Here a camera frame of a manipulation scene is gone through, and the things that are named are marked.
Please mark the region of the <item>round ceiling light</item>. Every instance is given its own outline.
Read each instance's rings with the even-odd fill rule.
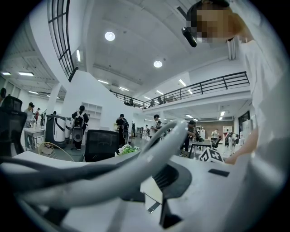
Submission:
[[[113,41],[115,39],[115,34],[112,33],[111,31],[108,31],[106,34],[105,34],[105,38],[106,40],[108,41]]]
[[[162,66],[162,62],[159,61],[159,60],[156,60],[156,61],[154,62],[154,66],[155,66],[156,68],[161,67],[161,66]]]

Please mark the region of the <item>black metal railing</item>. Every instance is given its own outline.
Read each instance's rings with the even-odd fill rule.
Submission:
[[[178,90],[168,92],[162,96],[153,98],[144,103],[144,109],[181,99],[195,97],[202,94],[217,92],[227,89],[249,86],[249,80],[246,72],[237,72],[207,81],[189,85]]]
[[[78,67],[74,67],[68,37],[68,10],[70,0],[48,0],[48,25],[53,46],[69,82]]]
[[[124,104],[127,106],[138,107],[141,109],[144,108],[144,104],[145,104],[144,101],[140,101],[138,99],[129,97],[129,96],[124,95],[124,94],[114,92],[112,90],[110,90],[110,92],[112,92],[118,99],[120,99],[122,102],[124,102]]]

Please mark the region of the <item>fluorescent light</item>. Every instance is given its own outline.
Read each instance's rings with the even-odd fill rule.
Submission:
[[[112,33],[111,31],[106,32],[105,38],[108,41],[113,41],[115,39],[115,34]]]
[[[183,86],[186,86],[186,84],[183,82],[183,80],[179,80],[179,82],[181,83],[181,84],[183,84]]]
[[[160,60],[156,60],[156,61],[154,62],[154,66],[155,66],[156,68],[161,67],[161,66],[162,66],[162,62],[161,62]]]
[[[125,89],[125,88],[123,88],[123,87],[119,87],[119,89],[129,91],[129,89]]]
[[[19,72],[19,74],[22,76],[31,76],[31,77],[34,76],[32,72]]]
[[[105,81],[101,81],[101,80],[98,80],[99,82],[102,82],[104,84],[109,84],[108,82],[105,82]]]
[[[80,51],[77,50],[77,61],[80,62],[81,61],[81,55],[80,55]]]

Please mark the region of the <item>black office chair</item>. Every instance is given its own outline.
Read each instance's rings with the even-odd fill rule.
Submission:
[[[218,138],[218,140],[215,142],[215,143],[213,143],[213,145],[212,145],[212,149],[214,149],[214,150],[217,150],[217,148],[218,148],[218,143],[221,141],[221,138]]]
[[[21,133],[27,114],[21,112],[22,101],[7,96],[0,107],[0,155],[14,156],[24,152],[21,145]]]
[[[84,154],[86,162],[97,162],[115,156],[119,149],[119,133],[108,130],[88,130],[86,140],[86,151]]]

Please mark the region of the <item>white cable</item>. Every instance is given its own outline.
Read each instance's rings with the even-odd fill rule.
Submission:
[[[150,150],[150,142],[154,142],[160,133],[170,127],[176,127]],[[39,191],[19,195],[21,199],[31,204],[47,205],[54,208],[71,208],[101,203],[119,197],[150,176],[157,174],[175,155],[187,135],[187,122],[171,122],[159,129],[153,136],[145,152],[138,159],[122,167],[92,180],[80,180]]]

